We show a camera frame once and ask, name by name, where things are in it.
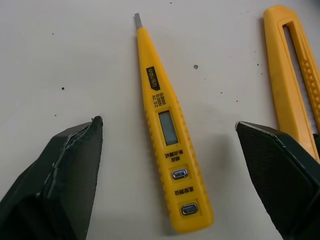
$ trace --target metal tip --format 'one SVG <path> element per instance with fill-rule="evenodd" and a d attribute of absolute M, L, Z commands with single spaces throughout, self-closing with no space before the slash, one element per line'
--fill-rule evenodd
<path fill-rule="evenodd" d="M 142 28 L 142 22 L 141 22 L 139 13 L 136 13 L 134 15 L 134 21 L 135 21 L 135 26 L 137 30 Z"/>

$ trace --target white table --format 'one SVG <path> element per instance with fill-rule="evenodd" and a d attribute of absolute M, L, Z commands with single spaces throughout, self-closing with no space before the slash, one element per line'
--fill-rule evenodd
<path fill-rule="evenodd" d="M 87 240 L 282 239 L 234 128 L 239 120 L 277 127 L 262 17 L 279 3 L 297 12 L 319 65 L 317 0 L 2 0 L 0 198 L 52 136 L 101 115 Z M 215 214 L 198 232 L 170 227 L 143 110 L 138 12 L 179 98 Z"/>

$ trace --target yellow plastic handle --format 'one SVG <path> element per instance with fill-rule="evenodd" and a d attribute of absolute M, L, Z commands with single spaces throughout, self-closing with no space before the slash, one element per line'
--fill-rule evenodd
<path fill-rule="evenodd" d="M 280 130 L 291 135 L 320 163 L 313 133 L 291 61 L 283 27 L 288 26 L 315 121 L 320 129 L 319 71 L 294 11 L 277 5 L 264 12 L 264 30 L 273 99 Z"/>
<path fill-rule="evenodd" d="M 179 233 L 206 228 L 214 215 L 178 99 L 144 27 L 137 30 L 137 40 L 145 115 L 172 226 Z M 166 143 L 161 113 L 172 119 L 173 144 Z M 174 173 L 180 170 L 187 176 L 177 179 Z"/>

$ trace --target brand logo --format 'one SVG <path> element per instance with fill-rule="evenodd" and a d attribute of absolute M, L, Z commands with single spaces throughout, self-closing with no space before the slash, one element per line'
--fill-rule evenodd
<path fill-rule="evenodd" d="M 154 66 L 148 67 L 146 69 L 146 73 L 148 74 L 150 87 L 155 91 L 159 91 L 160 90 L 160 85 L 159 85 L 159 82 L 158 82 L 158 78 L 157 78 L 155 67 Z"/>

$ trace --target silver button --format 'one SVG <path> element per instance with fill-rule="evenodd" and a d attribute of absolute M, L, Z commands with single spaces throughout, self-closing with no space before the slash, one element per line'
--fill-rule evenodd
<path fill-rule="evenodd" d="M 175 180 L 177 179 L 182 179 L 182 178 L 186 178 L 188 176 L 188 171 L 187 169 L 183 168 L 183 169 L 179 169 L 176 170 L 172 173 L 172 176 Z"/>
<path fill-rule="evenodd" d="M 198 212 L 198 206 L 195 203 L 186 204 L 181 207 L 181 211 L 183 215 L 195 214 Z"/>

